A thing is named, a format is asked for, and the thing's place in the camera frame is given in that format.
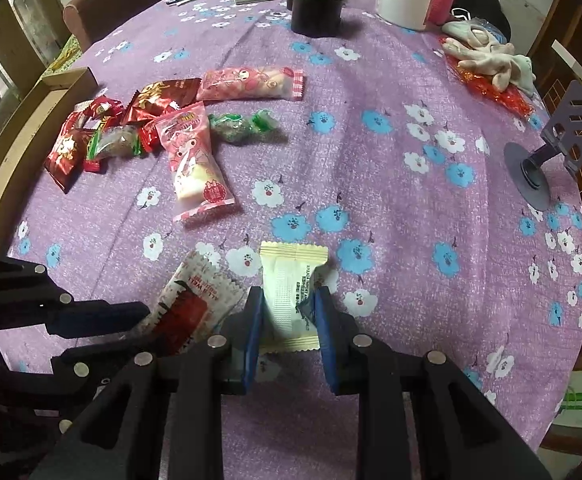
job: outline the pink candy wrapper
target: pink candy wrapper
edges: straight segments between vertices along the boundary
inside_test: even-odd
[[[173,221],[235,202],[211,152],[204,104],[195,103],[160,116],[144,127],[155,129],[167,151],[178,198]]]
[[[305,74],[283,68],[223,68],[210,70],[197,91],[199,101],[231,99],[302,99]]]

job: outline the wrapped candy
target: wrapped candy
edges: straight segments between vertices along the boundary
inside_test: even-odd
[[[223,68],[210,70],[202,78],[197,99],[302,99],[305,74],[302,70],[283,68]]]
[[[231,144],[270,139],[279,125],[269,110],[258,110],[250,118],[240,114],[209,115],[209,123],[215,135]]]
[[[177,197],[173,221],[235,202],[211,153],[209,119],[203,103],[152,120],[153,128],[167,151]]]
[[[65,193],[69,191],[77,178],[92,136],[93,130],[76,128],[65,131],[63,129],[55,141],[53,150],[44,161],[44,168]]]

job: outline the snack package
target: snack package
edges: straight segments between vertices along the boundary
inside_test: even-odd
[[[283,68],[223,68],[210,70],[202,78],[197,92],[199,101],[231,99],[302,99],[305,74],[302,70]]]
[[[224,142],[242,144],[249,140],[267,140],[277,133],[279,123],[269,110],[258,110],[252,117],[240,114],[209,115],[211,131]]]
[[[235,202],[211,152],[209,119],[202,103],[163,115],[144,126],[154,128],[167,151],[177,197],[173,221]]]
[[[297,306],[309,296],[311,275],[329,257],[327,247],[262,242],[262,288],[271,330],[265,330],[260,353],[318,350],[315,327]]]
[[[66,132],[63,127],[44,161],[44,168],[65,193],[69,192],[80,172],[92,136],[93,130],[75,128]]]
[[[170,354],[211,335],[244,291],[209,260],[191,251],[160,293],[157,308],[141,323],[143,333],[165,336]]]

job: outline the round table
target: round table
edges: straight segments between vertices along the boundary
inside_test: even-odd
[[[325,245],[317,279],[339,308],[396,351],[446,353],[536,448],[582,341],[577,186],[552,160],[552,208],[530,208],[502,154],[511,141],[539,147],[539,131],[470,94],[437,33],[390,25],[355,0],[342,17],[343,37],[312,40],[290,30],[282,0],[159,2],[94,44],[76,66],[123,102],[226,66],[303,69],[305,97],[207,104],[269,108],[288,137],[217,147],[237,206],[172,222],[164,153],[114,160],[66,195],[44,172],[10,253],[47,264],[78,300],[154,308],[191,249],[247,287],[261,284],[262,240]],[[534,123],[546,121],[534,105]],[[22,371],[48,371],[51,355],[83,343],[39,326],[0,332]],[[226,478],[353,478],[356,413],[356,399],[328,390],[318,352],[260,356],[253,391],[223,399]]]

